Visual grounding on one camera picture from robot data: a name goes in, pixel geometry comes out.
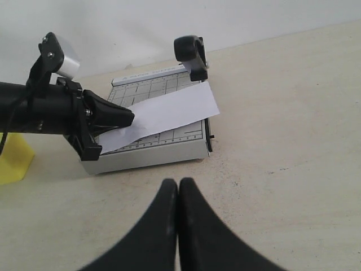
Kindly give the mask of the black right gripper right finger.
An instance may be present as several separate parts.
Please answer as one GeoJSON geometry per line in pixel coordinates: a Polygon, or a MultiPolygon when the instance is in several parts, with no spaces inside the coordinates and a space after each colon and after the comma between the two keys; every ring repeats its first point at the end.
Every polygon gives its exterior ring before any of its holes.
{"type": "Polygon", "coordinates": [[[193,178],[180,181],[178,239],[182,270],[282,270],[229,229],[193,178]]]}

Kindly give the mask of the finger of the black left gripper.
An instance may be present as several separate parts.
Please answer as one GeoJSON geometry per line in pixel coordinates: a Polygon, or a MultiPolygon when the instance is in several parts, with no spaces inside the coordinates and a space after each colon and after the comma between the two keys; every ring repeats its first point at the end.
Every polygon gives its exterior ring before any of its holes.
{"type": "Polygon", "coordinates": [[[83,101],[91,111],[89,117],[91,126],[128,127],[134,120],[135,115],[131,110],[111,103],[91,90],[83,91],[83,101]]]}
{"type": "Polygon", "coordinates": [[[119,129],[119,127],[117,126],[92,126],[90,128],[90,135],[92,138],[96,138],[97,136],[112,131],[112,130],[116,130],[119,129]]]}

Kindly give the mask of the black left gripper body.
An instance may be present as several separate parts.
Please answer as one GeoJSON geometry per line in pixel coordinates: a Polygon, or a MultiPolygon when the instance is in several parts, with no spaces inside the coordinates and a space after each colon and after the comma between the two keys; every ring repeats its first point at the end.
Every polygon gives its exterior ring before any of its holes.
{"type": "Polygon", "coordinates": [[[27,132],[61,134],[82,161],[97,161],[102,147],[95,141],[94,118],[100,98],[80,83],[59,77],[45,96],[28,100],[27,132]]]}

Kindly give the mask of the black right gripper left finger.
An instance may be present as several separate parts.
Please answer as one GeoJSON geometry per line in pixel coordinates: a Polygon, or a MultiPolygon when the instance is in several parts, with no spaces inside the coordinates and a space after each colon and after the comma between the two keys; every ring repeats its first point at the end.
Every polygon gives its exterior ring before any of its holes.
{"type": "Polygon", "coordinates": [[[174,270],[178,186],[165,179],[139,221],[111,249],[82,270],[174,270]]]}

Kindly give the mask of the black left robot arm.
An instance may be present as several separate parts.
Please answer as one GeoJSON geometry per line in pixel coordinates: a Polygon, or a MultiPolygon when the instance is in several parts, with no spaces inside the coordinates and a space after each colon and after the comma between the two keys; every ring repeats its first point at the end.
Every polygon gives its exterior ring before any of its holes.
{"type": "Polygon", "coordinates": [[[1,132],[62,135],[82,161],[97,161],[103,149],[95,138],[130,126],[134,113],[80,83],[59,77],[44,96],[26,86],[1,83],[1,132]]]}

